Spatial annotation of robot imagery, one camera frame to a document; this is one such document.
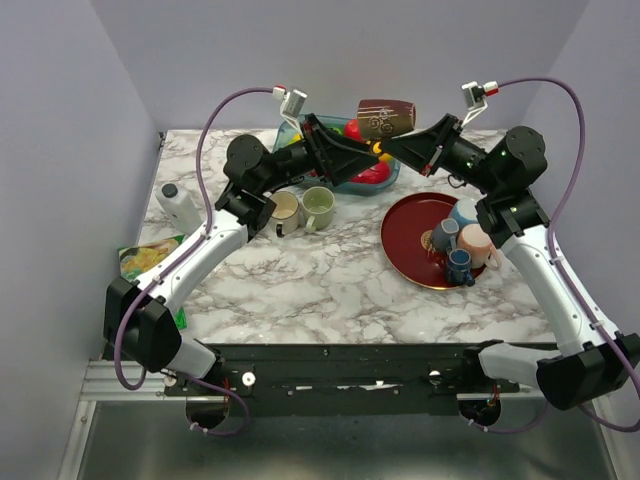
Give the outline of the brown mug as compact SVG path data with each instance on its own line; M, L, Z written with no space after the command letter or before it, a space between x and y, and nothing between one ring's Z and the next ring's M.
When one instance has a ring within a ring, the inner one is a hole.
M415 129L415 104L393 99L363 99L357 115L360 136L364 140L392 138Z

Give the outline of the light green mug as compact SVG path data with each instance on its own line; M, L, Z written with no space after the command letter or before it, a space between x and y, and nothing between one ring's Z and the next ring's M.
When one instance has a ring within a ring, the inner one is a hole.
M335 196L325 187L311 187L304 192L301 207L305 232L313 233L323 230L333 221Z

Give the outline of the cream ceramic mug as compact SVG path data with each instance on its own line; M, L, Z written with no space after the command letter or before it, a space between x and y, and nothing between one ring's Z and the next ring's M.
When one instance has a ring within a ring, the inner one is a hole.
M275 203L275 209L269 226L277 238L284 238L299 228L300 203L294 194L287 191L276 192L270 199Z

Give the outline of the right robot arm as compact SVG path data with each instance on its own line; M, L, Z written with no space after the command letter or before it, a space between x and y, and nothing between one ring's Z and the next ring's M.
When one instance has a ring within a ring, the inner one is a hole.
M461 136L462 123L445 115L435 126L381 142L383 152L429 176L444 169L483 195L477 218L493 244L519 270L555 337L555 351L488 342L460 367L460 379L480 392L495 380L539 389L568 410L637 383L639 337L624 335L597 307L556 244L552 222L530 191L547 168L545 142L516 126L491 150Z

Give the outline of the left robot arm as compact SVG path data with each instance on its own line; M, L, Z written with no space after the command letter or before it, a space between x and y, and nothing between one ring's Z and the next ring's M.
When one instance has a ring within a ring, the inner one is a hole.
M174 314L191 292L229 255L251 241L269 222L272 195L310 172L334 185L377 164L367 144L337 134L313 114L304 118L300 140L269 151L244 134L229 144L223 168L228 183L204 224L159 264L134 281L114 279L107 289L104 337L114 361L130 358L145 373L163 369L187 376L201 395L222 380L213 350L187 339Z

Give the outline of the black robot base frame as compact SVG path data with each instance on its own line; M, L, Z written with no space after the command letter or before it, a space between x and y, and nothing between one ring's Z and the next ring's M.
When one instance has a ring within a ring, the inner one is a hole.
M458 398L515 393L472 359L472 344L221 344L207 381L258 416L456 415Z

